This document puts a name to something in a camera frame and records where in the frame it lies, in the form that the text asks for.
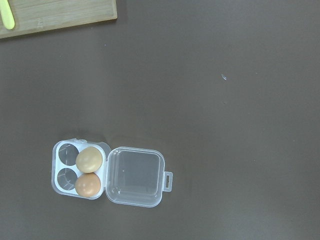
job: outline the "plastic egg container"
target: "plastic egg container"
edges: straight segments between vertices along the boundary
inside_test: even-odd
[[[102,155],[102,164],[94,172],[100,180],[100,190],[91,197],[80,196],[77,179],[85,174],[76,166],[78,154],[94,147]],[[94,200],[103,191],[114,203],[140,207],[155,207],[162,192],[171,192],[173,173],[165,171],[163,155],[151,149],[118,147],[111,151],[104,142],[70,139],[58,142],[52,151],[53,189],[62,195]]]

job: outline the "yellow utensil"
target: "yellow utensil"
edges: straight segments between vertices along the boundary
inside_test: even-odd
[[[0,13],[4,27],[9,30],[13,29],[15,27],[15,20],[8,0],[0,0]]]

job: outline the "brown table surface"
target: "brown table surface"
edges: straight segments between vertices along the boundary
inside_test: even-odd
[[[0,40],[0,238],[318,240],[320,1],[117,11]],[[154,208],[57,194],[70,138],[160,151],[172,192]]]

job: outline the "transparent lid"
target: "transparent lid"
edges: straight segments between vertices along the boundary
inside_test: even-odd
[[[165,159],[156,150],[118,147],[107,160],[106,195],[114,203],[154,207],[162,191],[170,192],[172,172],[165,172]]]

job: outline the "beige egg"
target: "beige egg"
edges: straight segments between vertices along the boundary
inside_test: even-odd
[[[93,172],[81,175],[75,182],[75,191],[82,197],[90,198],[96,195],[100,188],[100,179]]]
[[[76,157],[76,167],[84,173],[93,173],[97,171],[102,164],[101,152],[93,146],[83,149]]]

